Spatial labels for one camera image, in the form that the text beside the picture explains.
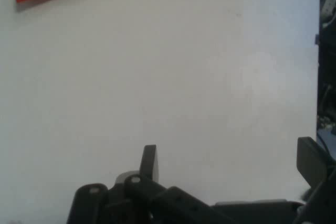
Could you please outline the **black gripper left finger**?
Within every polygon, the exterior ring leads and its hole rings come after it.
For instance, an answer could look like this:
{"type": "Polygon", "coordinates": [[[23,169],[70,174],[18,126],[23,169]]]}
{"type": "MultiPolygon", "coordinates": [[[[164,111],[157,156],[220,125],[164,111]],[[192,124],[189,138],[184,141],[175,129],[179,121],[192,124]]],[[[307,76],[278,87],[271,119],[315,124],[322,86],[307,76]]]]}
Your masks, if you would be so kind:
{"type": "Polygon", "coordinates": [[[80,187],[67,223],[231,223],[185,191],[158,183],[156,145],[146,145],[140,169],[112,188],[104,184],[80,187]]]}

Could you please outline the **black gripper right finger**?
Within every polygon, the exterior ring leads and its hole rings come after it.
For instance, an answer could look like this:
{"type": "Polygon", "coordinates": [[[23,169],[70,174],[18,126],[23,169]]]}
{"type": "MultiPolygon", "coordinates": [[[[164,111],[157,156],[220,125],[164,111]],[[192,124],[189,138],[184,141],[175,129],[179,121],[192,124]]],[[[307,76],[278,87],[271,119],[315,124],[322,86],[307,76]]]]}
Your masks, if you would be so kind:
{"type": "Polygon", "coordinates": [[[335,160],[310,137],[297,143],[297,170],[311,187],[294,223],[335,223],[335,160]]]}

